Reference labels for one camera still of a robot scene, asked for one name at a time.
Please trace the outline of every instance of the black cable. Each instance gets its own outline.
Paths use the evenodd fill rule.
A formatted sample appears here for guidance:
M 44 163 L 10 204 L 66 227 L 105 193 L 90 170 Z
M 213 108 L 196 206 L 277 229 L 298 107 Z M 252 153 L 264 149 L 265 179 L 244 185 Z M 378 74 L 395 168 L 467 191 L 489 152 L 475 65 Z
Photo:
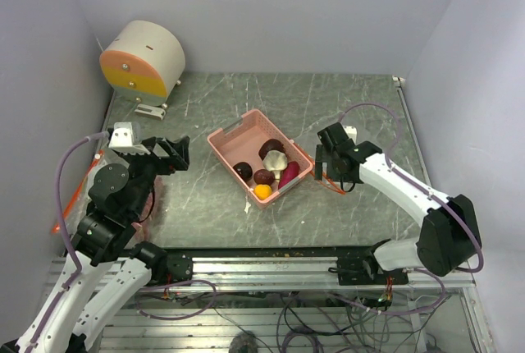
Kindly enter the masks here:
M 365 347 L 365 348 L 368 348 L 368 349 L 373 349 L 375 350 L 372 346 L 368 345 L 359 335 L 359 332 L 358 330 L 355 328 L 354 326 L 354 318 L 352 318 L 352 310 L 353 310 L 353 307 L 350 307 L 349 305 L 345 306 L 346 308 L 346 315 L 348 316 L 348 320 L 350 322 L 350 327 L 352 328 L 352 330 L 354 330 L 354 334 L 355 336 L 358 338 L 358 341 L 359 343 Z
M 146 216 L 146 218 L 139 221 L 139 224 L 148 220 L 148 218 L 151 216 L 151 212 L 153 212 L 154 206 L 155 206 L 155 184 L 153 184 L 153 188 L 151 189 L 151 207 L 149 207 L 148 216 Z
M 281 297 L 281 301 L 283 303 L 283 305 L 286 305 L 285 303 L 285 300 Z M 286 312 L 288 311 L 288 309 L 290 310 L 290 312 L 295 316 L 295 318 L 303 325 L 303 327 L 305 328 L 304 330 L 299 330 L 297 328 L 293 328 L 292 326 L 290 326 L 290 324 L 288 323 L 288 319 L 286 318 Z M 344 333 L 344 331 L 348 330 L 350 328 L 350 326 L 347 326 L 345 328 L 340 328 L 339 330 L 335 331 L 335 332 L 324 332 L 324 331 L 317 331 L 317 330 L 314 330 L 312 329 L 311 327 L 309 327 L 296 313 L 293 309 L 290 308 L 290 306 L 286 306 L 285 307 L 285 312 L 283 313 L 283 318 L 285 320 L 285 324 L 286 326 L 288 326 L 288 329 L 291 331 L 291 332 L 295 332 L 297 334 L 303 334 L 303 335 L 310 335 L 310 334 L 317 334 L 321 337 L 334 337 L 336 335 L 350 335 L 351 333 L 350 332 L 347 332 L 347 333 Z
M 215 310 L 215 312 L 221 316 L 223 319 L 225 319 L 226 321 L 232 323 L 234 326 L 236 326 L 240 331 L 244 332 L 245 334 L 247 335 L 250 335 L 251 337 L 254 337 L 257 341 L 261 342 L 271 353 L 274 353 L 273 350 L 271 349 L 270 346 L 268 346 L 268 344 L 263 341 L 261 338 L 258 338 L 255 336 L 255 334 L 253 334 L 253 332 L 249 332 L 249 331 L 246 331 L 245 329 L 243 329 L 237 322 L 235 322 L 234 320 L 231 320 L 229 318 L 227 318 L 226 316 L 223 316 L 222 314 L 219 314 L 219 311 L 217 310 L 217 308 L 213 307 L 213 310 Z
M 345 190 L 345 189 L 343 188 L 343 185 L 344 185 L 343 177 L 341 177 L 340 184 L 341 184 L 341 190 L 342 190 L 342 191 L 345 191 L 346 193 L 349 193 L 350 191 L 352 191 L 353 189 L 355 189 L 355 182 L 352 182 L 352 186 L 351 186 L 348 190 Z
M 451 296 L 447 296 L 444 298 L 444 300 L 442 302 L 439 303 L 439 305 L 434 308 L 434 310 L 428 315 L 428 318 L 427 320 L 425 321 L 425 323 L 423 323 L 423 325 L 418 329 L 418 330 L 415 330 L 415 331 L 412 331 L 394 350 L 393 353 L 395 353 L 413 334 L 415 334 L 416 332 L 419 332 L 419 335 L 418 335 L 418 340 L 416 341 L 416 348 L 418 347 L 418 342 L 419 342 L 419 337 L 421 336 L 421 331 L 427 326 L 427 323 L 429 322 L 429 320 L 432 318 L 432 316 L 434 315 L 434 313 L 450 298 Z

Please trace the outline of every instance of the toy fruit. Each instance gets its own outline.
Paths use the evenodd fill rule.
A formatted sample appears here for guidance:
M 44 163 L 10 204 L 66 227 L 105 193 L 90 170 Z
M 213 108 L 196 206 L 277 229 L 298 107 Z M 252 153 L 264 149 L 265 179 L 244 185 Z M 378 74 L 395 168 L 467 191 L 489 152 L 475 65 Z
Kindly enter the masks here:
M 269 185 L 257 185 L 255 189 L 253 189 L 253 193 L 259 199 L 267 199 L 272 195 L 272 188 Z
M 252 168 L 246 162 L 237 163 L 235 166 L 233 166 L 233 169 L 235 170 L 235 172 L 239 174 L 239 177 L 241 177 L 242 180 L 245 182 L 249 181 L 249 178 L 252 177 L 252 173 L 253 173 Z
M 275 181 L 273 172 L 262 169 L 253 174 L 253 181 L 258 185 L 271 185 Z
M 287 183 L 292 181 L 296 176 L 299 175 L 299 163 L 289 162 L 288 167 L 282 172 L 281 180 L 279 181 L 279 186 L 277 189 L 285 186 Z
M 259 150 L 259 157 L 261 158 L 261 160 L 264 160 L 268 152 L 270 152 L 271 150 L 278 150 L 279 152 L 284 153 L 285 146 L 275 138 L 266 141 L 264 144 L 262 144 L 262 147 Z

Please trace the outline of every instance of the white bracket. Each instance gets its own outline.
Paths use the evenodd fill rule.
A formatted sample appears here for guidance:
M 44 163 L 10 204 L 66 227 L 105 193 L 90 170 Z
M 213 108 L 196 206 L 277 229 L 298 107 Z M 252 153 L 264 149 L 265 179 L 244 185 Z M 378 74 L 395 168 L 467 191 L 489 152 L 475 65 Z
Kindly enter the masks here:
M 147 104 L 139 104 L 135 108 L 135 113 L 142 117 L 152 117 L 159 121 L 163 121 L 166 116 L 166 110 L 164 108 L 152 107 Z
M 150 154 L 140 143 L 140 126 L 137 122 L 115 123 L 115 130 L 109 141 L 109 149 L 122 154 Z
M 80 252 L 76 252 L 76 254 L 82 263 L 82 273 L 73 281 L 69 290 L 63 293 L 62 297 L 60 297 L 54 306 L 54 310 L 40 333 L 39 338 L 36 340 L 31 353 L 58 353 L 66 351 L 73 327 L 75 326 L 75 321 L 79 318 L 84 305 L 93 294 L 100 279 L 102 279 L 113 265 L 113 262 L 110 262 L 101 263 L 97 267 L 92 267 L 89 265 L 91 262 L 89 257 L 84 256 Z M 25 351 L 30 345 L 30 340 L 33 338 L 35 329 L 39 326 L 42 317 L 48 308 L 52 306 L 57 294 L 63 290 L 62 285 L 64 282 L 75 270 L 76 266 L 68 255 L 57 284 L 52 289 L 51 294 L 36 319 L 16 343 L 21 351 Z
M 86 336 L 87 351 L 116 312 L 150 280 L 151 270 L 142 261 L 128 259 L 120 272 L 84 307 L 73 333 Z

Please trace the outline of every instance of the orange ball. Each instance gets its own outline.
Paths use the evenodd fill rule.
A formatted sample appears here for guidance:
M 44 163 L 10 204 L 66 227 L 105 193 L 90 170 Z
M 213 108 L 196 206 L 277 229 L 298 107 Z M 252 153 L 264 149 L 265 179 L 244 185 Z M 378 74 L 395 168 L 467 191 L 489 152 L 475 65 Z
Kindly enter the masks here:
M 272 188 L 269 185 L 257 185 L 255 189 L 253 189 L 253 193 L 259 199 L 267 199 L 272 195 Z

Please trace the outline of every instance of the small white object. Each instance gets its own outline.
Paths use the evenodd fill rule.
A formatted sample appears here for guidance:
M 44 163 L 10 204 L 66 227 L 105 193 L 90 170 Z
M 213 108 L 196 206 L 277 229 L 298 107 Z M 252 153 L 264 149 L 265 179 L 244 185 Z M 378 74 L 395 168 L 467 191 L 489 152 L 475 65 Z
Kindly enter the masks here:
M 164 117 L 166 116 L 166 110 L 164 110 L 164 108 L 151 107 L 146 104 L 137 105 L 137 108 L 135 108 L 135 113 L 142 117 L 152 117 L 154 119 L 158 119 L 159 121 L 163 121 Z
M 281 172 L 288 166 L 286 155 L 278 150 L 271 150 L 262 161 L 262 165 L 268 171 L 273 172 L 276 181 L 281 179 Z
M 345 133 L 348 135 L 348 137 L 354 143 L 357 143 L 357 140 L 358 140 L 358 129 L 356 129 L 353 126 L 343 126 L 343 129 L 345 129 Z
M 140 143 L 140 126 L 137 122 L 118 122 L 114 127 L 109 149 L 123 154 L 150 154 Z

